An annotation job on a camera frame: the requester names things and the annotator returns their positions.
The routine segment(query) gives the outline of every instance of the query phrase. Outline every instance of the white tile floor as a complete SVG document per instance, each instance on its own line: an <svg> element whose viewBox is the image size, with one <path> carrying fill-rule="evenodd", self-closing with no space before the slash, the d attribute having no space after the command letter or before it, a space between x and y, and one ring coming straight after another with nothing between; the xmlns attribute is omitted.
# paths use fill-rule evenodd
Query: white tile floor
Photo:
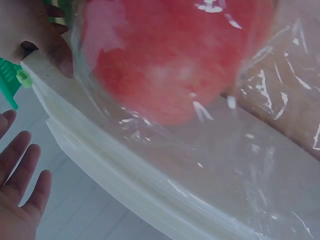
<svg viewBox="0 0 320 240"><path fill-rule="evenodd" d="M15 100L20 107L18 116L0 141L0 149L22 130L30 131L32 142L42 149L22 202L29 197L43 169L53 173L51 196L37 240L169 240L104 191L61 151L46 125L47 115L32 89L20 89ZM1 95L0 112L9 108Z"/></svg>

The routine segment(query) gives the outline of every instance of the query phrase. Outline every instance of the human hand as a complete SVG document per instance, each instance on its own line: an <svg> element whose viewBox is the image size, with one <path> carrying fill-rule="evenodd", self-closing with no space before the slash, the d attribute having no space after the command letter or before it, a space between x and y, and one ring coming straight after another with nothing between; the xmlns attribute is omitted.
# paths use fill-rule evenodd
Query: human hand
<svg viewBox="0 0 320 240"><path fill-rule="evenodd" d="M60 36L68 28L49 21L64 15L43 0L0 0L0 57L20 64L39 48L65 76L72 77L72 52Z"/></svg>
<svg viewBox="0 0 320 240"><path fill-rule="evenodd" d="M16 113L12 110L0 115L0 138L10 128L15 118ZM0 154L1 240L34 240L48 202L51 173L45 170L40 174L28 201L22 207L18 207L40 157L38 145L32 144L28 147L30 140L31 134L23 131ZM21 162L10 176L22 155Z"/></svg>

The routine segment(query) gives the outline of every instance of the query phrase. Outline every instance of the plastic bag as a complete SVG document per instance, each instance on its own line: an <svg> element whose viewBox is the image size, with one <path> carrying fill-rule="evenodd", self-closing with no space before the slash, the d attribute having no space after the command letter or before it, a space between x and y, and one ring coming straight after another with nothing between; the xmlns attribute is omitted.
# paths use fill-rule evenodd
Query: plastic bag
<svg viewBox="0 0 320 240"><path fill-rule="evenodd" d="M200 223L231 239L317 239L320 165L291 141L319 156L319 7L80 1L76 79L101 131L164 173L144 180Z"/></svg>

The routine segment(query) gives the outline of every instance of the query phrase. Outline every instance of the apple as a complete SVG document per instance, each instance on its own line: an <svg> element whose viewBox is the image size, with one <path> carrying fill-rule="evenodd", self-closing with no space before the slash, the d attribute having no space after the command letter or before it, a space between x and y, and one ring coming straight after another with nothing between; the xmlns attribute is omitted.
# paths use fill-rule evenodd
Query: apple
<svg viewBox="0 0 320 240"><path fill-rule="evenodd" d="M129 111L161 125L192 119L268 37L273 0L85 0L82 50Z"/></svg>

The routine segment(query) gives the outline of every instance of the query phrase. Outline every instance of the green object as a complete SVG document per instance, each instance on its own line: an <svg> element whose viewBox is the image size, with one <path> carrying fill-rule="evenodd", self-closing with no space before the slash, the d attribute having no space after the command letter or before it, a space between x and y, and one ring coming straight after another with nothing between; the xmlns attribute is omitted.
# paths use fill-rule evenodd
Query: green object
<svg viewBox="0 0 320 240"><path fill-rule="evenodd" d="M21 86L16 77L19 70L21 70L21 66L0 58L0 90L14 110L19 108L14 100L15 94Z"/></svg>
<svg viewBox="0 0 320 240"><path fill-rule="evenodd" d="M51 0L44 0L44 2L47 4L52 3ZM57 0L57 4L58 7L65 11L66 16L64 22L67 26L71 26L72 0ZM14 96L21 85L25 88L30 88L32 86L32 79L30 76L22 70L21 66L12 64L0 58L0 91L14 110L19 108Z"/></svg>
<svg viewBox="0 0 320 240"><path fill-rule="evenodd" d="M22 86L25 89L29 89L32 87L32 79L30 78L29 74L25 72L23 69L19 70L16 74L16 78L18 79L19 83L22 84Z"/></svg>

